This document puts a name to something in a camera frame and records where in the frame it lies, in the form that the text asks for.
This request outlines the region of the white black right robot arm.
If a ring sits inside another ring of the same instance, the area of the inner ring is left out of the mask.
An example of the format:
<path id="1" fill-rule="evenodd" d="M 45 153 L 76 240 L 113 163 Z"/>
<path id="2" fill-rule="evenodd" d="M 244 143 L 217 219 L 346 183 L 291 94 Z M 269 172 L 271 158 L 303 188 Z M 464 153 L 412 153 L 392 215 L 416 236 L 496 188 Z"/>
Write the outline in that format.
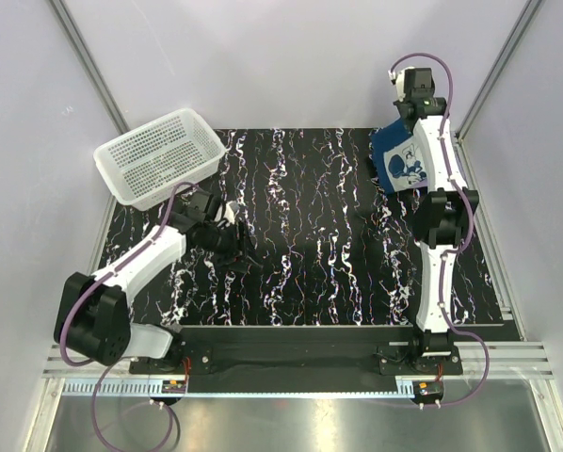
<path id="1" fill-rule="evenodd" d="M 408 349 L 410 367 L 428 373 L 453 351 L 448 313 L 457 256 L 474 233 L 478 192 L 470 189 L 458 167 L 448 131 L 450 101 L 435 95 L 429 68 L 408 67 L 393 76 L 400 119 L 419 148 L 426 168 L 427 194 L 413 220 L 422 253 L 422 289 Z"/>

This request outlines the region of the blue t shirt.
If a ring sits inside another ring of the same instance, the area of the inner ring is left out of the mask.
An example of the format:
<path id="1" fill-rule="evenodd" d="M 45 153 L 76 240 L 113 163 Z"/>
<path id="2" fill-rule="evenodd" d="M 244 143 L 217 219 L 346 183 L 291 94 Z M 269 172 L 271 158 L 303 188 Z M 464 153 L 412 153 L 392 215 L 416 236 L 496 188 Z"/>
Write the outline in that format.
<path id="1" fill-rule="evenodd" d="M 370 137 L 371 159 L 378 183 L 386 194 L 421 188 L 413 187 L 415 182 L 421 181 L 423 170 L 416 160 L 413 140 L 401 119 L 378 129 Z"/>

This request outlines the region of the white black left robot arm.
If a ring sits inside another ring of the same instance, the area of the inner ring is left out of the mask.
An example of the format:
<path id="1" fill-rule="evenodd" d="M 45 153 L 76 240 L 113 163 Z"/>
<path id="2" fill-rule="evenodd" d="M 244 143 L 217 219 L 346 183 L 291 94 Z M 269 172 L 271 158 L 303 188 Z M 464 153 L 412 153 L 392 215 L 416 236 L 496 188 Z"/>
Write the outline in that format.
<path id="1" fill-rule="evenodd" d="M 54 339 L 65 364 L 111 366 L 148 359 L 165 373 L 183 363 L 178 333 L 131 318 L 136 296 L 165 268 L 192 250 L 204 250 L 226 271 L 260 266 L 249 228 L 236 202 L 197 191 L 187 203 L 168 201 L 159 224 L 134 247 L 91 274 L 73 273 L 64 283 Z"/>

